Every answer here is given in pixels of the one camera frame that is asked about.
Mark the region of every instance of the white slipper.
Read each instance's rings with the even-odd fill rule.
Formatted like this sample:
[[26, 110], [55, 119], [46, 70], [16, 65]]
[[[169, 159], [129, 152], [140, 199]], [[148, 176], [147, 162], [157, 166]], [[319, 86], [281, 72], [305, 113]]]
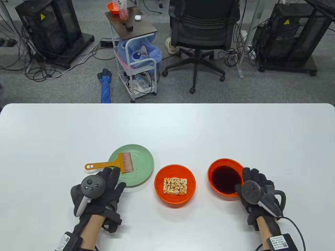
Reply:
[[171, 45], [171, 37], [168, 37], [165, 40], [165, 47], [167, 48], [167, 51], [170, 55], [175, 55], [177, 53], [177, 48]]

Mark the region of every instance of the green plate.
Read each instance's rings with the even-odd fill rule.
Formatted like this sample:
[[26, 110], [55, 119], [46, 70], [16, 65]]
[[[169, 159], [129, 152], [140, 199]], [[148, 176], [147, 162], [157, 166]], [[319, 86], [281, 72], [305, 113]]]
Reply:
[[153, 171], [153, 157], [148, 149], [140, 145], [125, 145], [116, 149], [108, 161], [114, 161], [119, 153], [130, 153], [134, 171], [120, 175], [119, 182], [125, 182], [127, 187], [139, 185], [149, 178]]

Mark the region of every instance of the computer tower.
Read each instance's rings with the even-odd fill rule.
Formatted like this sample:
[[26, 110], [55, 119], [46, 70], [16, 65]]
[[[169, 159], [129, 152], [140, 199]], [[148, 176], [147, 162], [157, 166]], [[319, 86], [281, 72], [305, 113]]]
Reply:
[[36, 48], [36, 59], [70, 68], [94, 41], [82, 33], [71, 0], [27, 0], [16, 11]]
[[309, 72], [315, 76], [312, 53], [331, 22], [309, 4], [276, 4], [268, 22], [257, 27], [253, 38], [259, 71]]

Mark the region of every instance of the pastry brush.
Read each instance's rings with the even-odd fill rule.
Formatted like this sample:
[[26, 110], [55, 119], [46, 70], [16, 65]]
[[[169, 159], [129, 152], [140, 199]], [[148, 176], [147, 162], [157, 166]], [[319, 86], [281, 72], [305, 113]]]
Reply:
[[111, 162], [89, 163], [85, 165], [86, 170], [116, 166], [121, 169], [121, 173], [129, 173], [134, 171], [133, 162], [130, 153], [119, 153], [118, 158]]

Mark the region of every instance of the blue cloth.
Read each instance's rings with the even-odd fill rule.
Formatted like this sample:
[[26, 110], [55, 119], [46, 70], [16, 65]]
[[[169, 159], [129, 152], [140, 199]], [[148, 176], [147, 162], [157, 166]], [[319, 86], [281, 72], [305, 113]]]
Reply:
[[97, 74], [100, 82], [102, 83], [101, 86], [101, 103], [111, 103], [111, 86], [110, 83], [112, 81], [112, 73], [103, 68], [102, 72]]
[[[157, 72], [159, 72], [159, 68], [162, 62], [162, 52], [157, 46], [151, 44], [151, 42], [154, 40], [155, 37], [156, 34], [133, 40], [128, 46], [129, 59], [130, 59], [129, 63], [136, 62], [146, 58], [153, 58], [156, 61]], [[118, 43], [118, 53], [124, 62], [127, 62], [126, 48], [125, 48], [126, 42], [127, 40], [121, 40]], [[137, 69], [147, 65], [153, 66], [153, 62], [147, 61], [139, 64], [134, 64], [131, 67]], [[151, 76], [153, 76], [154, 71], [150, 70], [149, 73], [151, 74]]]
[[102, 79], [100, 79], [100, 82], [102, 83], [101, 88], [101, 103], [111, 103], [111, 88], [110, 83], [112, 79], [110, 76], [103, 76]]

